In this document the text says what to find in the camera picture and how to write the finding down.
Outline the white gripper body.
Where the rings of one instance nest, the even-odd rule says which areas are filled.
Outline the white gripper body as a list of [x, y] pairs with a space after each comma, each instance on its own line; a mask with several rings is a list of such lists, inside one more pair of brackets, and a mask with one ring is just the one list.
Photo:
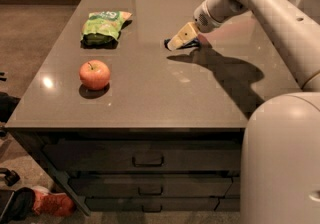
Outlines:
[[221, 22], [218, 22], [211, 16], [206, 1], [196, 8], [193, 13], [193, 20], [201, 33], [212, 32], [222, 25]]

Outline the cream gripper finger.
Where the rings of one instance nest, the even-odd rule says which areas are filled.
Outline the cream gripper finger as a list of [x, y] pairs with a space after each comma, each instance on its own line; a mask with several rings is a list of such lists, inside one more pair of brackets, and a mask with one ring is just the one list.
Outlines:
[[181, 48], [195, 39], [198, 34], [199, 29], [196, 24], [194, 22], [188, 22], [169, 40], [167, 48], [170, 51]]

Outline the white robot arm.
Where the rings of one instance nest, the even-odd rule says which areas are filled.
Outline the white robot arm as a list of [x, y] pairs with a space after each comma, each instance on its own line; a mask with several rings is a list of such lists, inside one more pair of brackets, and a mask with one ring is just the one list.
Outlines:
[[178, 49], [251, 11], [300, 92], [250, 117], [242, 144], [241, 224], [320, 224], [320, 25], [288, 0], [205, 0], [167, 44]]

